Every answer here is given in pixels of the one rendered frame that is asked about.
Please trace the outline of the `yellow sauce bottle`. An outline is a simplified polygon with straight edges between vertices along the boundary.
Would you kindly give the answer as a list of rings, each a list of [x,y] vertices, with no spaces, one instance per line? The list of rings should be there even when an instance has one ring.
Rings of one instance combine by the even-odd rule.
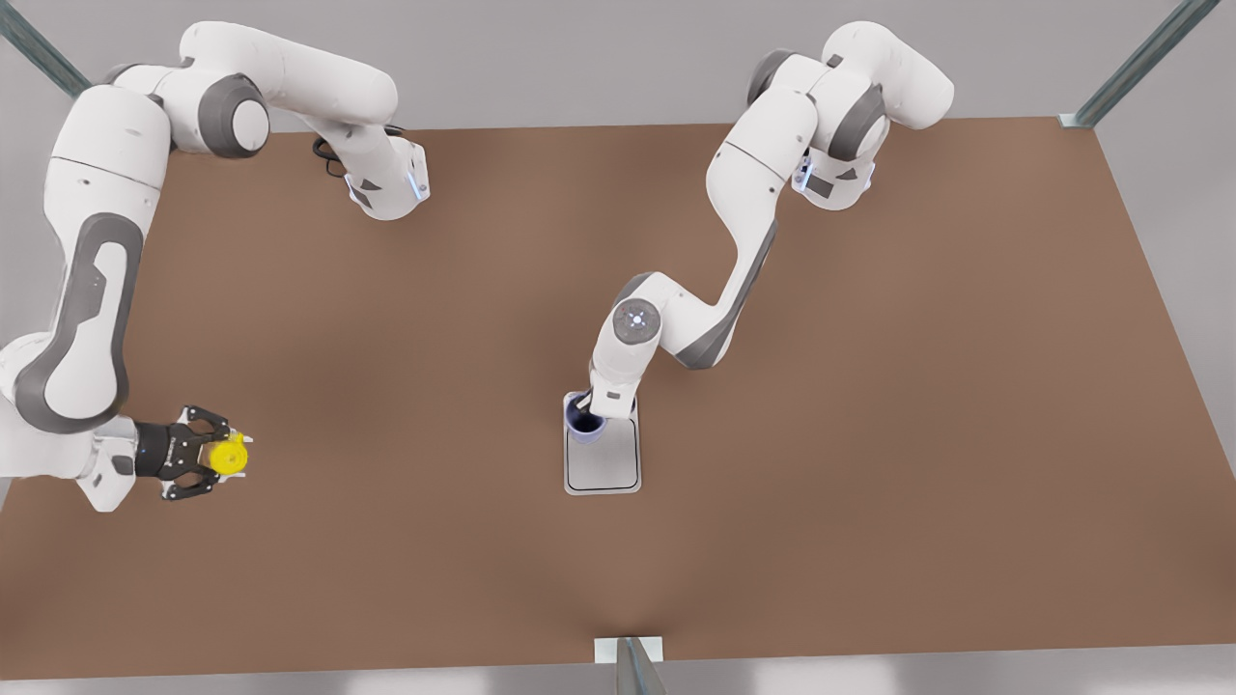
[[[220,479],[225,479],[226,474],[246,469],[248,463],[247,445],[239,446],[235,441],[230,441],[230,434],[221,441],[213,441],[211,449],[208,451],[208,466]]]

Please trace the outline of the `pale blue cup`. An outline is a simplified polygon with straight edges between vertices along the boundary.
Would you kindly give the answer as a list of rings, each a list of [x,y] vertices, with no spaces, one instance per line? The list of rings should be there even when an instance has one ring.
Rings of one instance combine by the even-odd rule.
[[[564,399],[564,425],[569,437],[582,445],[599,440],[604,432],[606,418],[592,412],[583,414],[576,409],[576,397],[582,392],[570,392]]]

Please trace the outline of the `grey flat weighing scale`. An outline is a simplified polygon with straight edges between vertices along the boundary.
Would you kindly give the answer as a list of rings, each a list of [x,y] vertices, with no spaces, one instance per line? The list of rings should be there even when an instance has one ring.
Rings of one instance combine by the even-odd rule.
[[[625,419],[604,420],[599,432],[587,432],[578,441],[569,423],[562,424],[564,488],[569,493],[633,493],[643,484],[639,409],[632,402]]]

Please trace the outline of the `silver frame post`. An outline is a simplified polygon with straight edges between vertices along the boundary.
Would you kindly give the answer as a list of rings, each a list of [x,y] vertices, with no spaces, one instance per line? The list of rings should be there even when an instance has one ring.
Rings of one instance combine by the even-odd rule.
[[[1095,129],[1221,2],[1222,0],[1180,0],[1093,96],[1082,103],[1082,108],[1074,113],[1056,115],[1056,121],[1063,130]]]
[[[12,45],[67,96],[80,96],[91,82],[40,30],[35,28],[10,0],[0,0],[0,37]]]
[[[616,695],[667,695],[659,676],[661,636],[601,637],[593,641],[593,662],[616,668]]]

